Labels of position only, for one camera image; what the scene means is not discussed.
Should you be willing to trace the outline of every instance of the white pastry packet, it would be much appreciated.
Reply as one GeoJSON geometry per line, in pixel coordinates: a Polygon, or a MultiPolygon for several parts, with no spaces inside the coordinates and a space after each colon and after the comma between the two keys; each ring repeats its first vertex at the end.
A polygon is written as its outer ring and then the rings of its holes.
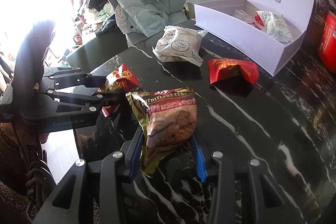
{"type": "Polygon", "coordinates": [[[202,65],[203,59],[198,52],[202,38],[208,33],[207,30],[166,26],[164,31],[153,48],[153,53],[160,61],[189,61],[199,67],[202,65]]]}
{"type": "Polygon", "coordinates": [[[276,41],[283,43],[293,42],[293,37],[289,32],[285,19],[282,14],[275,14],[267,11],[257,11],[263,21],[266,34],[273,37],[276,41]]]}

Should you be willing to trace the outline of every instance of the food in bag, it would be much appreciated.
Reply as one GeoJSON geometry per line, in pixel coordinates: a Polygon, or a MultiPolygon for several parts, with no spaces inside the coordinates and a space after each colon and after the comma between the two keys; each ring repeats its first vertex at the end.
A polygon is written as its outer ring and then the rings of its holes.
{"type": "Polygon", "coordinates": [[[199,67],[202,65],[203,59],[198,52],[202,38],[208,33],[207,30],[166,26],[164,31],[153,48],[153,53],[160,61],[189,61],[199,67]]]}
{"type": "Polygon", "coordinates": [[[289,32],[282,14],[275,14],[267,11],[257,11],[257,14],[266,27],[266,34],[279,42],[293,42],[293,37],[289,32]]]}
{"type": "Polygon", "coordinates": [[[188,140],[196,127],[197,106],[189,88],[129,92],[126,97],[142,126],[141,170],[152,175],[164,157],[188,140]]]}
{"type": "MultiPolygon", "coordinates": [[[[122,64],[117,70],[106,76],[106,81],[98,89],[98,92],[122,90],[129,92],[133,88],[139,86],[139,82],[132,71],[122,64]]],[[[104,106],[101,111],[104,116],[109,116],[117,106],[104,106]]]]}
{"type": "Polygon", "coordinates": [[[233,76],[242,75],[253,85],[259,78],[258,67],[255,63],[243,60],[222,58],[208,61],[210,84],[233,76]]]}

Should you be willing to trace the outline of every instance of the red wrapper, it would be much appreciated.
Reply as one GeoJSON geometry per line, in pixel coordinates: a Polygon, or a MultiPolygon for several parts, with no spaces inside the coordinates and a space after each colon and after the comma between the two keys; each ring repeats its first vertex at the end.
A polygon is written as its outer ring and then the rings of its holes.
{"type": "MultiPolygon", "coordinates": [[[[139,82],[131,70],[122,64],[117,70],[106,76],[106,82],[98,91],[123,90],[125,93],[137,87],[139,82]]],[[[105,117],[109,116],[117,106],[106,106],[102,108],[105,117]]]]}
{"type": "Polygon", "coordinates": [[[256,20],[256,22],[258,22],[258,23],[261,25],[261,27],[265,27],[265,24],[264,24],[263,21],[261,20],[260,15],[256,15],[256,16],[254,17],[254,19],[256,20]]]}
{"type": "Polygon", "coordinates": [[[211,59],[208,61],[210,84],[236,75],[242,75],[252,85],[259,78],[255,63],[235,59],[211,59]]]}

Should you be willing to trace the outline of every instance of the white gift box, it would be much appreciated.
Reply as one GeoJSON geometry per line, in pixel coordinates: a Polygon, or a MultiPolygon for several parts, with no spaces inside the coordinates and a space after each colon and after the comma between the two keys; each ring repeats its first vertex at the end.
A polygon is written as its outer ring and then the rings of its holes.
{"type": "Polygon", "coordinates": [[[219,0],[195,5],[196,26],[209,30],[249,56],[274,76],[300,48],[314,0],[219,0]],[[282,14],[294,39],[281,43],[232,15],[244,10],[251,16],[264,10],[282,14]]]}

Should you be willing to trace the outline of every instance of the blue gripper pad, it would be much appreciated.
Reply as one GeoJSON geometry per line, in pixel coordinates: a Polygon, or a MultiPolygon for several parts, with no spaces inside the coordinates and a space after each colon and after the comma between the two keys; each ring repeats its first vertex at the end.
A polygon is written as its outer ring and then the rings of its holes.
{"type": "Polygon", "coordinates": [[[132,155],[131,159],[131,169],[129,173],[130,180],[134,180],[134,178],[137,176],[140,168],[140,155],[141,155],[141,149],[142,149],[142,143],[144,141],[144,135],[141,130],[141,135],[139,136],[139,139],[136,143],[136,147],[134,149],[134,153],[132,155]]]}
{"type": "Polygon", "coordinates": [[[205,158],[200,146],[198,145],[195,134],[191,136],[190,146],[196,164],[197,175],[202,182],[205,182],[208,177],[208,174],[205,170],[205,158]]]}

